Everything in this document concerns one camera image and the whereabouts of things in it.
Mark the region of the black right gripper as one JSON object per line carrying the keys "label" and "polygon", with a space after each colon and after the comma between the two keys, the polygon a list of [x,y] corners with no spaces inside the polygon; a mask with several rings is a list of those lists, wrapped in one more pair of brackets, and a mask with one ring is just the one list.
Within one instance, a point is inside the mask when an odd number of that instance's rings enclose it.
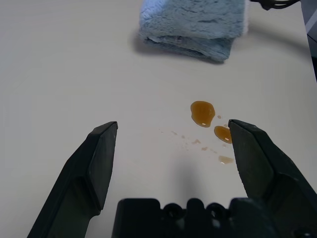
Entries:
{"label": "black right gripper", "polygon": [[251,2],[257,2],[265,10],[270,9],[284,9],[299,2],[300,0],[250,0]]}

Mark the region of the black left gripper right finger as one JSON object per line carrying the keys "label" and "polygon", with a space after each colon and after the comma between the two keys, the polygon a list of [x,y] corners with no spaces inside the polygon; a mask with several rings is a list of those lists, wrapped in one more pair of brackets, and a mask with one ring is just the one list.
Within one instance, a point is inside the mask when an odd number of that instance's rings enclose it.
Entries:
{"label": "black left gripper right finger", "polygon": [[246,194],[260,200],[283,238],[317,236],[317,194],[294,162],[253,124],[228,123]]}

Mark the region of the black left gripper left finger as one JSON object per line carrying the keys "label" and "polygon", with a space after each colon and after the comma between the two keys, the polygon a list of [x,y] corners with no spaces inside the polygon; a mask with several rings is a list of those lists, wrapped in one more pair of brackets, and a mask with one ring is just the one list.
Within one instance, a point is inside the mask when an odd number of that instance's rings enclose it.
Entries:
{"label": "black left gripper left finger", "polygon": [[83,238],[104,208],[111,180],[117,122],[93,129],[66,161],[28,236]]}

